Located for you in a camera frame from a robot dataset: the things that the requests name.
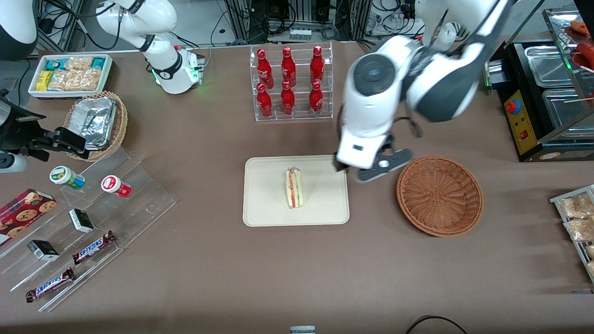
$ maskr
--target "coca-cola bottle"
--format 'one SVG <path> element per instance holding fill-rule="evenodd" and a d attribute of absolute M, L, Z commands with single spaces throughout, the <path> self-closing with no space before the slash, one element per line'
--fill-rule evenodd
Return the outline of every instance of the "coca-cola bottle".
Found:
<path fill-rule="evenodd" d="M 267 89 L 272 89 L 274 87 L 274 79 L 272 79 L 270 62 L 266 59 L 266 52 L 259 49 L 256 54 L 258 55 L 258 76 L 260 82 L 264 83 Z"/>
<path fill-rule="evenodd" d="M 324 59 L 322 59 L 322 47 L 319 45 L 314 46 L 314 56 L 309 63 L 309 71 L 311 84 L 316 80 L 321 82 L 324 79 Z"/>
<path fill-rule="evenodd" d="M 258 108 L 260 109 L 260 113 L 262 114 L 263 118 L 271 118 L 272 100 L 270 99 L 270 95 L 266 91 L 266 87 L 263 83 L 258 83 L 256 88 L 258 89 L 258 95 L 256 96 L 256 99 L 258 100 Z"/>
<path fill-rule="evenodd" d="M 319 117 L 322 114 L 322 99 L 324 95 L 320 90 L 322 84 L 319 80 L 315 80 L 312 85 L 313 89 L 309 93 L 309 114 L 313 117 Z"/>
<path fill-rule="evenodd" d="M 283 112 L 287 116 L 295 114 L 295 93 L 291 89 L 291 84 L 288 80 L 283 81 L 283 91 L 280 94 L 280 99 L 283 101 Z"/>
<path fill-rule="evenodd" d="M 287 80 L 291 87 L 297 84 L 297 73 L 295 69 L 295 61 L 291 56 L 291 48 L 283 48 L 283 62 L 280 64 L 283 71 L 283 80 Z"/>

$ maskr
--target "snickers bar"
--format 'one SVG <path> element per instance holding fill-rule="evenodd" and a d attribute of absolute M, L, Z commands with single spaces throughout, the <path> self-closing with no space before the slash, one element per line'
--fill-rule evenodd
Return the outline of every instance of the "snickers bar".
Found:
<path fill-rule="evenodd" d="M 93 256 L 93 254 L 98 252 L 101 248 L 105 247 L 108 243 L 112 242 L 113 240 L 115 240 L 115 236 L 113 235 L 112 231 L 105 233 L 97 241 L 88 245 L 85 249 L 81 250 L 80 253 L 72 256 L 72 258 L 74 259 L 74 265 L 80 264 L 82 261 Z"/>
<path fill-rule="evenodd" d="M 61 285 L 62 283 L 67 281 L 74 281 L 75 279 L 76 278 L 74 277 L 74 272 L 72 271 L 72 268 L 68 268 L 64 273 L 52 279 L 51 281 L 45 283 L 44 285 L 38 287 L 37 289 L 29 290 L 27 292 L 27 295 L 25 296 L 25 299 L 27 300 L 27 303 L 32 303 L 36 299 L 40 298 L 44 293 L 58 287 L 58 285 Z"/>

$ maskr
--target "cookie box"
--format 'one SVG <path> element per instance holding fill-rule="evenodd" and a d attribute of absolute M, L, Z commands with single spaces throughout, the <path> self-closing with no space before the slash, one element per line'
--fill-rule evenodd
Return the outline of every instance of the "cookie box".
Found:
<path fill-rule="evenodd" d="M 0 246 L 16 237 L 44 213 L 53 209 L 56 200 L 41 191 L 27 189 L 0 207 Z"/>
<path fill-rule="evenodd" d="M 92 58 L 103 58 L 105 62 L 103 63 L 103 67 L 101 69 L 101 76 L 99 77 L 99 83 L 95 90 L 71 90 L 71 91 L 43 91 L 37 90 L 37 81 L 39 80 L 39 76 L 42 72 L 46 69 L 48 62 L 56 61 L 59 59 L 67 59 L 71 56 L 83 56 L 83 57 L 92 57 Z M 36 97 L 38 99 L 78 99 L 79 97 L 91 95 L 93 93 L 100 93 L 105 88 L 105 84 L 108 81 L 109 71 L 111 70 L 112 66 L 112 58 L 105 54 L 105 53 L 68 53 L 68 54 L 60 54 L 60 55 L 47 55 L 41 57 L 39 59 L 39 64 L 37 65 L 37 69 L 35 70 L 35 75 L 31 80 L 31 84 L 29 85 L 29 94 L 31 96 Z"/>

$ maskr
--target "woven bread basket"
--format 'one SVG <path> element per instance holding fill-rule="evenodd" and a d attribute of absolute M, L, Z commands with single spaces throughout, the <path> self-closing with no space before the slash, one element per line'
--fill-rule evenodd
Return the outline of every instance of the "woven bread basket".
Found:
<path fill-rule="evenodd" d="M 115 112 L 115 120 L 113 121 L 111 137 L 109 139 L 109 146 L 102 151 L 90 151 L 88 159 L 83 159 L 72 153 L 67 153 L 67 155 L 71 158 L 94 162 L 99 160 L 100 157 L 104 156 L 111 150 L 119 147 L 124 141 L 124 136 L 126 135 L 126 126 L 128 125 L 128 112 L 126 111 L 126 106 L 122 103 L 122 100 L 112 92 L 103 91 L 100 93 L 94 93 L 89 96 L 85 96 L 83 99 L 98 99 L 100 97 L 108 97 L 118 104 L 118 108 Z M 66 116 L 66 121 L 64 122 L 65 128 L 68 128 L 68 124 L 70 123 L 70 118 L 72 117 L 72 112 L 75 106 L 76 103 L 70 108 L 70 112 Z"/>
<path fill-rule="evenodd" d="M 441 156 L 413 160 L 396 185 L 398 203 L 421 231 L 455 237 L 481 218 L 483 196 L 475 177 L 461 164 Z"/>

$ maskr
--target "yellow control panel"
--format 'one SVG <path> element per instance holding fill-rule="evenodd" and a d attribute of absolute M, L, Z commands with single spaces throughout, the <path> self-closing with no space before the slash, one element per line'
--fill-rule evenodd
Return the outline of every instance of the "yellow control panel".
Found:
<path fill-rule="evenodd" d="M 516 147 L 522 155 L 535 147 L 537 140 L 520 91 L 515 92 L 503 107 L 505 107 L 507 121 L 511 125 L 511 133 L 514 136 Z"/>

